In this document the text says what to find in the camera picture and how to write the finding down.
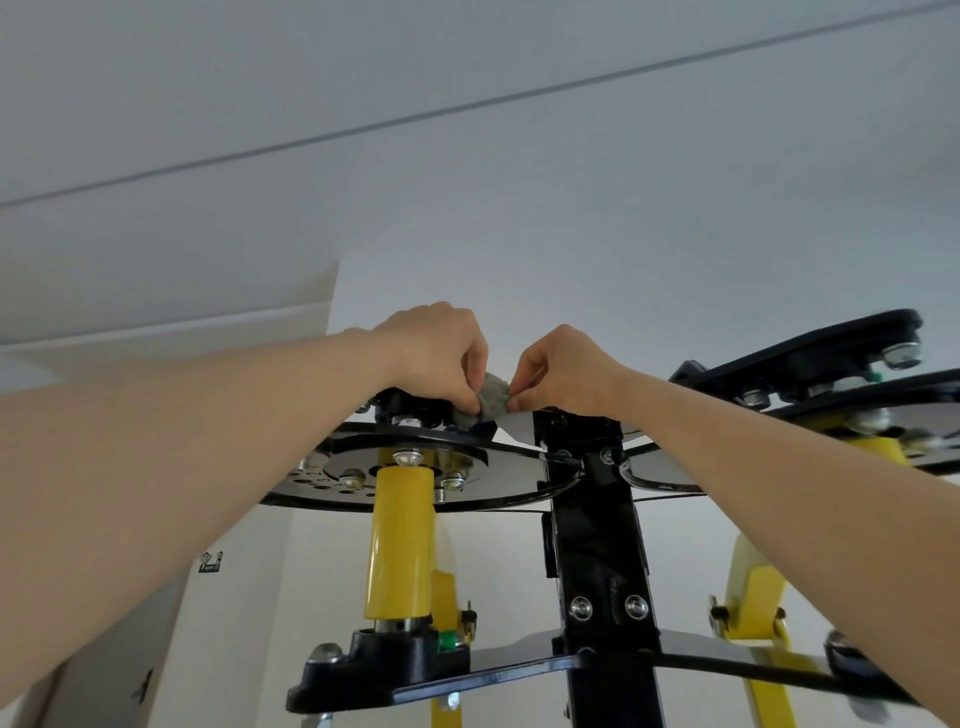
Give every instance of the black metal frame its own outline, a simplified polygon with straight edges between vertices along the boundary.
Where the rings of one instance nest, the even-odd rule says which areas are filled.
[[[770,414],[807,416],[824,408],[851,406],[868,394],[857,390],[806,400],[807,385],[865,373],[882,347],[915,341],[920,324],[913,311],[893,311],[814,331],[715,370],[686,362],[674,378],[734,401],[755,387],[776,391],[799,403]],[[914,388],[936,401],[958,401],[956,374],[917,377]],[[893,383],[876,385],[873,396],[889,395],[891,402],[899,402],[903,389]],[[424,422],[441,425],[449,409],[448,403],[410,401],[396,392],[381,396],[376,404],[379,428],[388,434],[397,413],[410,410]],[[464,644],[439,649],[437,632],[428,624],[400,635],[360,630],[354,633],[348,656],[325,664],[307,663],[300,685],[288,693],[288,710],[318,714],[397,705],[565,670],[569,717],[575,728],[663,728],[656,667],[916,702],[866,656],[840,640],[828,639],[825,657],[811,657],[660,630],[633,491],[620,469],[630,456],[624,452],[620,423],[540,411],[535,413],[534,428],[538,444],[546,448],[540,460],[547,476],[537,484],[538,494],[553,503],[553,510],[542,517],[544,564],[547,577],[559,581],[563,628],[487,650]],[[346,427],[343,434],[352,429],[356,426]],[[453,447],[464,437],[435,432],[424,443]],[[336,438],[327,441],[333,444],[327,448],[330,452]],[[491,447],[478,442],[487,439],[486,433],[475,432],[473,438],[471,444]]]
[[[429,625],[400,635],[358,630],[344,660],[307,663],[300,685],[288,693],[289,711],[386,707],[565,670],[575,728],[662,728],[656,667],[915,704],[855,650],[828,644],[826,655],[815,657],[660,630],[633,492],[619,477],[616,459],[606,462],[599,454],[621,447],[619,423],[542,412],[536,426],[550,450],[581,457],[584,466],[579,482],[553,497],[543,519],[546,575],[559,579],[563,628],[506,647],[446,653],[436,650],[437,633]],[[548,471],[550,480],[569,479],[566,465]],[[631,596],[649,607],[642,619],[627,612]],[[571,614],[576,597],[590,602],[588,619]]]

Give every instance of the rag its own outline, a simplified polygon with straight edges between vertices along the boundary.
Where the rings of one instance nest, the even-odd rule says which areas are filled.
[[[510,383],[499,376],[487,372],[483,386],[477,392],[480,400],[480,414],[470,415],[459,409],[453,410],[453,423],[458,429],[469,430],[478,423],[493,422],[507,414],[507,402],[510,401]]]

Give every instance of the ceiling line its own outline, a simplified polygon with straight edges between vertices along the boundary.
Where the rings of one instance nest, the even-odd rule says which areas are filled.
[[[297,149],[299,147],[312,146],[314,144],[322,144],[325,141],[333,141],[334,139],[343,139],[349,136],[359,136],[360,134],[379,132],[385,129],[405,126],[407,124],[414,124],[416,122],[427,121],[429,119],[436,119],[442,116],[450,116],[453,114],[464,113],[467,111],[474,111],[478,109],[485,109],[487,107],[500,106],[501,104],[509,104],[513,101],[522,101],[525,99],[537,98],[539,96],[546,96],[549,94],[561,93],[563,91],[569,91],[574,88],[583,88],[585,86],[606,84],[611,81],[630,78],[632,76],[640,76],[646,73],[654,73],[656,71],[662,71],[668,68],[675,68],[677,66],[690,65],[692,63],[699,63],[702,61],[711,61],[712,59],[724,58],[726,56],[733,56],[736,54],[746,53],[748,51],[754,51],[762,48],[769,48],[771,46],[790,43],[797,40],[805,40],[811,37],[832,35],[834,33],[840,33],[843,31],[852,30],[854,28],[862,28],[868,25],[876,25],[878,23],[888,22],[891,20],[899,20],[901,18],[910,17],[913,15],[920,15],[920,14],[925,14],[930,12],[938,12],[938,11],[948,10],[950,8],[956,8],[956,7],[960,7],[960,0],[939,0],[938,2],[929,3],[927,5],[920,5],[914,8],[906,8],[902,10],[895,10],[895,11],[888,11],[888,12],[878,12],[873,15],[866,15],[864,17],[856,18],[854,20],[844,20],[839,23],[822,25],[822,26],[818,26],[816,28],[810,28],[804,31],[787,33],[782,36],[773,36],[773,37],[765,38],[764,40],[753,40],[747,43],[740,43],[738,45],[728,46],[726,48],[720,48],[712,51],[705,51],[703,53],[695,53],[690,56],[682,56],[680,58],[671,59],[669,61],[658,61],[656,63],[648,63],[646,65],[637,66],[635,68],[628,68],[622,71],[613,71],[612,73],[605,73],[599,76],[592,76],[590,78],[580,79],[578,81],[569,81],[563,84],[549,85],[549,86],[544,86],[542,88],[535,88],[533,90],[528,90],[528,91],[519,91],[517,93],[511,93],[505,96],[496,96],[490,99],[473,101],[468,104],[460,104],[458,106],[447,107],[444,109],[434,109],[432,111],[423,111],[421,113],[409,114],[407,116],[400,116],[395,119],[388,119],[386,121],[378,121],[373,124],[366,124],[359,127],[353,127],[351,129],[340,130],[339,132],[323,133],[323,134],[318,134],[317,136],[310,136],[305,139],[297,139],[294,141],[286,141],[286,142],[281,142],[279,144],[272,144],[266,147],[258,147],[256,149],[250,149],[245,152],[232,152],[230,154],[219,155],[217,157],[196,159],[194,161],[182,162],[180,164],[172,164],[168,167],[158,167],[156,169],[147,170],[145,172],[136,172],[134,174],[123,175],[121,177],[114,177],[107,180],[100,180],[98,182],[87,182],[85,184],[78,184],[71,187],[64,187],[64,188],[55,189],[49,192],[37,192],[35,194],[27,195],[25,197],[16,198],[13,200],[7,200],[6,202],[0,202],[0,210],[8,209],[10,207],[15,207],[15,206],[27,205],[29,203],[40,202],[43,200],[53,200],[58,197],[66,197],[67,195],[80,194],[82,192],[89,192],[91,190],[102,189],[104,187],[114,187],[120,184],[126,184],[128,182],[138,182],[140,180],[147,180],[153,177],[172,175],[177,172],[186,172],[192,169],[200,169],[202,167],[209,167],[217,164],[225,164],[228,162],[238,161],[241,159],[261,157],[264,155],[274,154],[276,152],[285,152],[287,150]]]
[[[0,344],[0,355],[42,352],[51,349],[87,346],[89,344],[107,344],[113,341],[123,341],[137,337],[161,336],[169,333],[184,333],[186,331],[217,327],[228,328],[246,324],[258,324],[321,312],[323,309],[329,309],[331,303],[331,301],[319,301],[316,303],[300,303],[298,305],[277,308],[257,308],[250,311],[241,311],[240,313],[225,313],[216,316],[204,316],[199,319],[170,321],[163,324],[147,324],[141,327],[108,328],[100,331],[56,336],[48,339],[28,339],[27,341]]]

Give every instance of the hand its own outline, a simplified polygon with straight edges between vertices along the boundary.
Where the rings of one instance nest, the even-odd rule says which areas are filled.
[[[585,333],[564,324],[520,357],[507,409],[560,407],[575,415],[607,417],[618,382],[629,372]]]
[[[480,411],[476,393],[487,373],[487,340],[473,311],[449,303],[399,311],[373,332],[395,363],[393,385],[416,397],[450,400],[457,409]]]

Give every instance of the yellow cylinder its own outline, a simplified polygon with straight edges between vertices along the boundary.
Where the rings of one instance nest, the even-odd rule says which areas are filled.
[[[864,437],[859,440],[848,440],[848,443],[855,448],[872,452],[874,455],[885,457],[887,460],[893,460],[901,465],[909,465],[910,462],[903,454],[903,448],[900,441],[892,437]]]
[[[430,614],[434,516],[432,470],[390,466],[377,472],[364,617]]]

